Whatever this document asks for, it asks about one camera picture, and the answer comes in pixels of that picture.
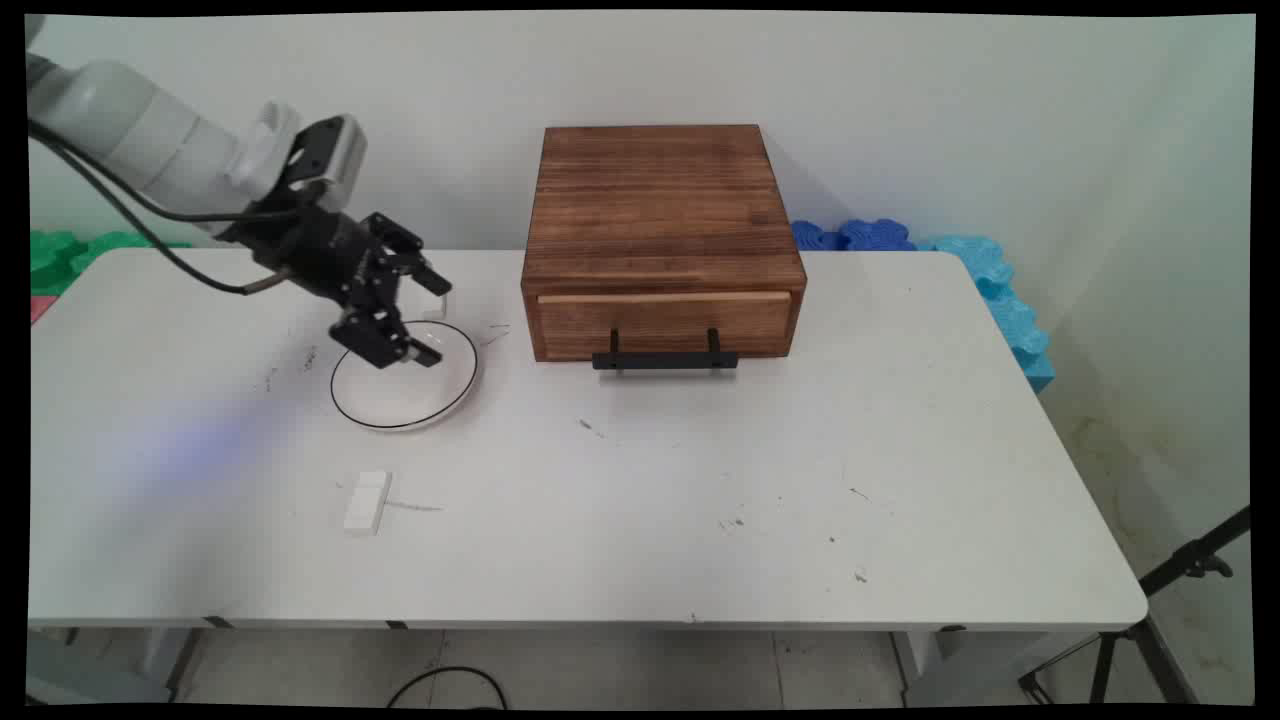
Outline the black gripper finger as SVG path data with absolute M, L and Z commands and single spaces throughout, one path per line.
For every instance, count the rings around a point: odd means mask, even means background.
M 380 213 L 366 217 L 364 227 L 375 245 L 371 272 L 376 277 L 407 275 L 442 299 L 452 292 L 453 284 L 434 269 L 422 254 L 422 240 L 413 232 Z
M 375 369 L 397 363 L 435 366 L 443 355 L 412 336 L 396 304 L 396 293 L 353 290 L 330 338 Z

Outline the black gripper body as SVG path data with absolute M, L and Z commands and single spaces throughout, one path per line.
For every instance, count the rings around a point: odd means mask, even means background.
M 247 213 L 284 213 L 275 220 L 241 219 L 215 238 L 251 251 L 261 266 L 285 273 L 307 292 L 340 307 L 397 313 L 399 278 L 390 256 L 403 243 L 403 228 L 375 213 L 361 222 L 329 211 L 307 195 L 269 195 Z

